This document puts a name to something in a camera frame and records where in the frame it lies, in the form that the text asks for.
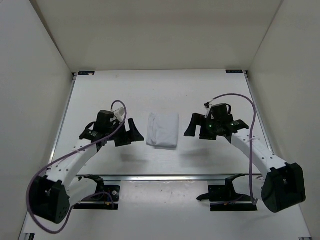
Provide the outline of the white skirt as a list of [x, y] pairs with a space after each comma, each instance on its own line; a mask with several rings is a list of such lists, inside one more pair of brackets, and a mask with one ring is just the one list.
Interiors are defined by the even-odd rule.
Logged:
[[146, 144], [155, 148], [175, 149], [179, 139], [179, 114], [150, 113]]

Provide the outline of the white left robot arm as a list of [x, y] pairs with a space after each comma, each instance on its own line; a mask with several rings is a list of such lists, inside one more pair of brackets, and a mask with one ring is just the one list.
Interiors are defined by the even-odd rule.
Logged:
[[80, 170], [108, 142], [116, 147], [144, 141], [132, 118], [129, 128], [112, 112], [106, 116], [100, 112], [96, 121], [89, 123], [80, 134], [77, 144], [67, 155], [53, 161], [50, 171], [37, 173], [27, 187], [27, 211], [33, 217], [40, 217], [55, 224], [70, 216], [74, 205], [84, 199], [99, 199], [107, 196], [104, 180], [94, 174], [79, 176]]

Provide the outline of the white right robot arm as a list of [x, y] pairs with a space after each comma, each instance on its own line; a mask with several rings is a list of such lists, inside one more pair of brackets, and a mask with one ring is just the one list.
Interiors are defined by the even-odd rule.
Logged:
[[236, 200], [241, 195], [261, 200], [273, 213], [280, 212], [306, 200], [303, 169], [297, 163], [287, 163], [250, 135], [249, 126], [242, 120], [228, 116], [224, 120], [212, 119], [194, 113], [184, 133], [194, 137], [200, 127], [201, 140], [216, 140], [224, 137], [246, 155], [260, 171], [261, 179], [250, 179], [249, 175], [236, 174], [225, 179], [220, 190], [202, 194], [197, 200], [225, 197]]

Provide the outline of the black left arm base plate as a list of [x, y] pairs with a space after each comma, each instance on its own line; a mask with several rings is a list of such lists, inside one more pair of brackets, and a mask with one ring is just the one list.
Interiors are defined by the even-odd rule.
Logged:
[[74, 205], [76, 210], [118, 210], [121, 186], [119, 184], [105, 183], [97, 175], [87, 174], [78, 177], [79, 180], [90, 180], [96, 183], [94, 196], [87, 196]]

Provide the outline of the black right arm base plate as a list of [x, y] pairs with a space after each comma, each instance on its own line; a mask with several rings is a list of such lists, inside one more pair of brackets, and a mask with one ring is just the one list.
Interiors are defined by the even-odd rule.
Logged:
[[208, 193], [199, 195], [197, 201], [210, 202], [211, 212], [254, 212], [257, 206], [251, 202], [247, 194], [236, 193], [233, 185], [234, 180], [245, 177], [245, 174], [236, 174], [227, 177], [224, 185], [209, 185]]

